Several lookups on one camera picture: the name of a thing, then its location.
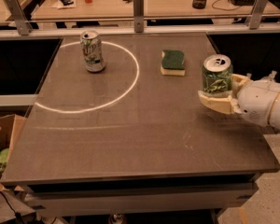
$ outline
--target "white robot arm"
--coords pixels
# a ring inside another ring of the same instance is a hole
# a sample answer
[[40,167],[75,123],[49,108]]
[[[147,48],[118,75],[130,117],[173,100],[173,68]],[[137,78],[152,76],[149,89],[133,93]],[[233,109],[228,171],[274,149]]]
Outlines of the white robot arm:
[[232,94],[214,98],[198,91],[203,105],[223,114],[238,113],[244,120],[259,126],[280,130],[280,83],[273,80],[275,72],[253,81],[249,77],[232,75]]

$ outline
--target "green sponge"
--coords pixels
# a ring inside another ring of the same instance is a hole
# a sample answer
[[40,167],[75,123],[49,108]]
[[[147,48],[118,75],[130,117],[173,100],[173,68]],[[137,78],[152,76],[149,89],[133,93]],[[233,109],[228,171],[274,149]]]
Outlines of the green sponge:
[[184,76],[185,54],[180,50],[165,49],[162,51],[161,73],[169,76]]

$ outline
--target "aluminum can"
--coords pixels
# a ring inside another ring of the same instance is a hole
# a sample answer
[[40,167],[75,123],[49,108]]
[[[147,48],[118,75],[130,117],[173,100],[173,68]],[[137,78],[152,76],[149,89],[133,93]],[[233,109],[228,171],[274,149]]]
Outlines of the aluminum can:
[[80,43],[86,62],[86,69],[90,72],[104,70],[101,37],[95,31],[85,31],[81,34]]
[[225,55],[212,55],[203,63],[203,91],[212,95],[225,93],[232,89],[231,59]]

